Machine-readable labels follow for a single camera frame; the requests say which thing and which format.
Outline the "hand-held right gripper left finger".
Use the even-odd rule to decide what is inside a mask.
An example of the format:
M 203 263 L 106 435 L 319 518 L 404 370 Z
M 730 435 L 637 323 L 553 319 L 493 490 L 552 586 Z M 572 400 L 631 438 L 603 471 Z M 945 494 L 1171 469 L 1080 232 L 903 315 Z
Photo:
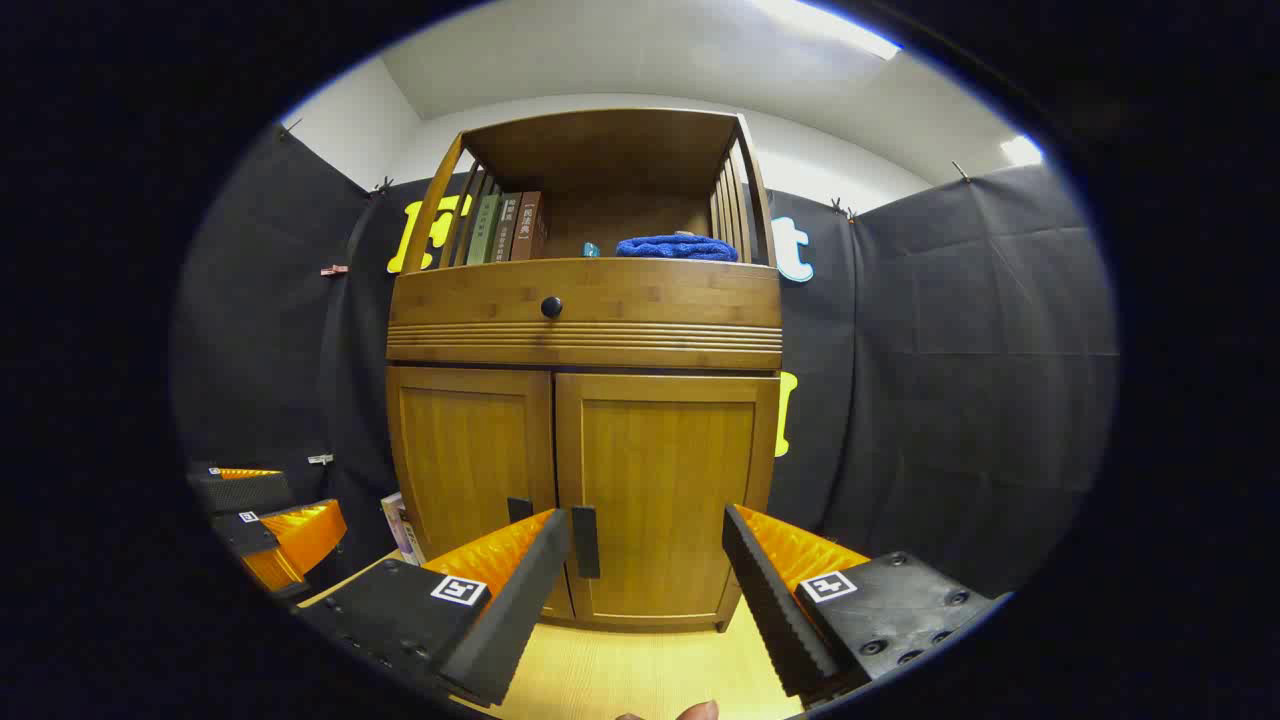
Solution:
M 502 705 L 568 550 L 567 512 L 547 510 L 424 565 L 383 560 L 298 619 L 424 698 Z

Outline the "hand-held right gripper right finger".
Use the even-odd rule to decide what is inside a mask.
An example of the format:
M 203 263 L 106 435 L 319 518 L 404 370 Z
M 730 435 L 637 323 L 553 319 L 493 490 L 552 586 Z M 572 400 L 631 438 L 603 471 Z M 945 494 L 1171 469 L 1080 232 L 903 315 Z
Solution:
M 722 544 L 785 693 L 805 708 L 931 659 L 1001 606 L 905 551 L 867 557 L 737 503 Z

